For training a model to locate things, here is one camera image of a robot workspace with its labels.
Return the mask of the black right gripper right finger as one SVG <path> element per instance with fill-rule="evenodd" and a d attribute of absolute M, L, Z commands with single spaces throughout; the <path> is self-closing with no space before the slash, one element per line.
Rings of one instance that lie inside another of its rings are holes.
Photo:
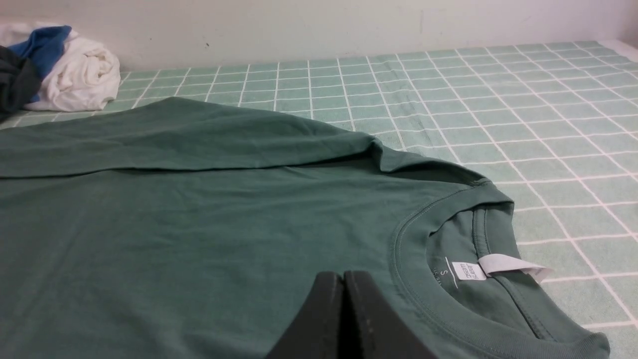
<path fill-rule="evenodd" d="M 345 359 L 435 359 L 366 271 L 344 273 Z"/>

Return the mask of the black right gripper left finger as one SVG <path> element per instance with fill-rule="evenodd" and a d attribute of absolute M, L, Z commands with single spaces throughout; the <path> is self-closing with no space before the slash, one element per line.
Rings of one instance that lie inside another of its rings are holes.
<path fill-rule="evenodd" d="M 316 275 L 294 320 L 267 359 L 337 359 L 344 284 L 334 272 Z"/>

